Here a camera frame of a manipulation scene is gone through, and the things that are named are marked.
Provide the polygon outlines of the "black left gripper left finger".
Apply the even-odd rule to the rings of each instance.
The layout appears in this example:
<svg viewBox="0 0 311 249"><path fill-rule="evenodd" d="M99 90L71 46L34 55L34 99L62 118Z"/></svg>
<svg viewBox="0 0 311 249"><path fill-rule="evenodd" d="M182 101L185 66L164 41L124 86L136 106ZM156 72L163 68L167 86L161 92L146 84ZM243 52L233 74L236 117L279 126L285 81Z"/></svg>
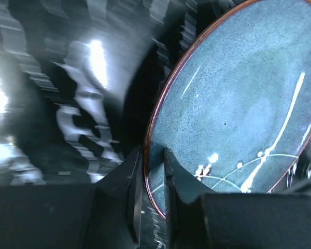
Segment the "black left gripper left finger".
<svg viewBox="0 0 311 249"><path fill-rule="evenodd" d="M137 146L94 185L85 248L139 247L142 174L142 150Z"/></svg>

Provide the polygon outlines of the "blue glazed plate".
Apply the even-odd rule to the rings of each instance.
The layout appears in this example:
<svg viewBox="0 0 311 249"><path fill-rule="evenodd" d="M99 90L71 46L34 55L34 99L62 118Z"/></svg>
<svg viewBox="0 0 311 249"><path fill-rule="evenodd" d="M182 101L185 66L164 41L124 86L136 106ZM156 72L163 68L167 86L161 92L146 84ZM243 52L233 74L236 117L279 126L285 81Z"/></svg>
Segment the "blue glazed plate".
<svg viewBox="0 0 311 249"><path fill-rule="evenodd" d="M268 193L311 144L311 1L244 1L184 52L150 117L147 194L165 218L166 148L216 192Z"/></svg>

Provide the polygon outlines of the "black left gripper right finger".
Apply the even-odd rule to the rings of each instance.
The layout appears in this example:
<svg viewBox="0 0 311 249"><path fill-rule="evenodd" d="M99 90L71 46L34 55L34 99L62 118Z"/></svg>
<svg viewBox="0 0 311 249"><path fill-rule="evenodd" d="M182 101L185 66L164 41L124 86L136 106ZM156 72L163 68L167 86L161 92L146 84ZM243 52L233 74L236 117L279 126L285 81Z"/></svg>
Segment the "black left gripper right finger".
<svg viewBox="0 0 311 249"><path fill-rule="evenodd" d="M164 150L168 248L311 248L311 178L279 194L216 193Z"/></svg>

